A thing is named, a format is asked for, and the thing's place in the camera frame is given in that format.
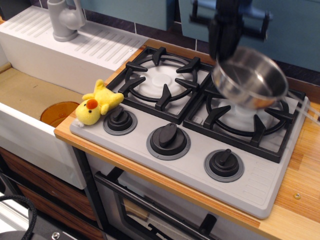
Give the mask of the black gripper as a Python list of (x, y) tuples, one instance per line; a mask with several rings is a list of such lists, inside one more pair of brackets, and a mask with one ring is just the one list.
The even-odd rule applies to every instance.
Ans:
[[(269, 22), (273, 15), (253, 6), (251, 0), (192, 0), (192, 12), (189, 20), (208, 26), (209, 55), (216, 59), (222, 39), (222, 59), (230, 58), (242, 35), (254, 39), (266, 40)], [(214, 10), (212, 18), (198, 14), (198, 8)], [(260, 28), (245, 26), (244, 17), (262, 21)]]

